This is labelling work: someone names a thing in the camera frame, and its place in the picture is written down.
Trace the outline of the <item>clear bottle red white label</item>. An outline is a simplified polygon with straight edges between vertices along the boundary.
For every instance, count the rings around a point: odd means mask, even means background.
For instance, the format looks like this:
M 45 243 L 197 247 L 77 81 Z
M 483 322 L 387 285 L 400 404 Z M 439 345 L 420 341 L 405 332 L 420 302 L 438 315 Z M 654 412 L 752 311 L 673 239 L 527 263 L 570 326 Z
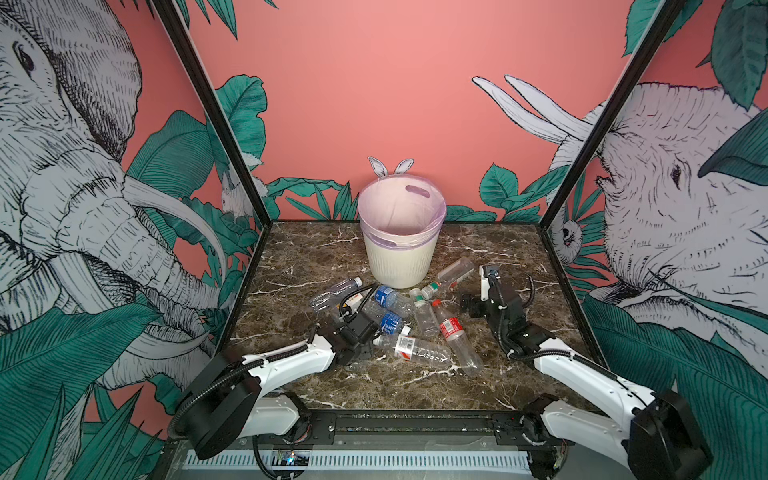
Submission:
M 450 366 L 452 353 L 444 346 L 402 334 L 382 334 L 373 345 L 385 350 L 392 357 L 426 366 Z

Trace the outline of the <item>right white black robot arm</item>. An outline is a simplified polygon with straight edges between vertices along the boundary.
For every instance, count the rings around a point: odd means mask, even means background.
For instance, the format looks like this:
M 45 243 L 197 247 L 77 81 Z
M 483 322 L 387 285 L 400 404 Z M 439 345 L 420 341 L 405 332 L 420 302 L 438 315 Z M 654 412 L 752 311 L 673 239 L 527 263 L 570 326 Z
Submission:
M 530 322 L 533 302 L 504 282 L 499 269 L 479 269 L 480 293 L 465 295 L 461 309 L 484 318 L 508 360 L 524 363 L 575 391 L 596 412 L 543 394 L 520 414 L 517 429 L 528 444 L 586 447 L 627 468 L 637 479 L 697 479 L 713 453 L 688 402 L 677 392 L 657 392 L 599 365 Z

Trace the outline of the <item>clear bottle purple label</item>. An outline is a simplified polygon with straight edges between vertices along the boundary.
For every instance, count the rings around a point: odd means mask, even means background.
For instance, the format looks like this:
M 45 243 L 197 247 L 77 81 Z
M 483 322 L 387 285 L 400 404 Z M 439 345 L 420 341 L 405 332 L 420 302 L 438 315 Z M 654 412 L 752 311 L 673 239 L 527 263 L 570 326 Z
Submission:
M 313 297 L 309 302 L 309 306 L 313 311 L 320 312 L 333 305 L 337 305 L 338 301 L 345 295 L 361 286 L 362 280 L 360 277 L 340 281 Z

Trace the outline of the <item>tea bottle white yellow label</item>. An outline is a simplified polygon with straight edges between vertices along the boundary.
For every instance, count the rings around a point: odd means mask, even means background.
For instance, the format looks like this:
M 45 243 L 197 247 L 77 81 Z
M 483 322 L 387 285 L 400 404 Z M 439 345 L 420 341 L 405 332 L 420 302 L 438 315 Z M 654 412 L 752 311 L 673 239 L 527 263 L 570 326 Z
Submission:
M 355 312 L 358 309 L 358 306 L 362 302 L 363 298 L 364 298 L 363 293 L 357 293 L 347 299 L 346 306 L 349 307 L 353 312 Z

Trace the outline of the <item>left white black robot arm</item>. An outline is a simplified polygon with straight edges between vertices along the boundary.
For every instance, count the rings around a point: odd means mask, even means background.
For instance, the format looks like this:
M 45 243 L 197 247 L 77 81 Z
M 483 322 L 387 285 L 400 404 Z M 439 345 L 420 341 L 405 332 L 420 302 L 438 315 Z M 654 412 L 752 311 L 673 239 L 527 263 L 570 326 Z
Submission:
M 306 416 L 301 401 L 280 390 L 309 375 L 354 363 L 378 331 L 374 320 L 356 313 L 270 352 L 239 355 L 227 349 L 182 393 L 168 436 L 188 441 L 205 460 L 240 438 L 285 435 Z

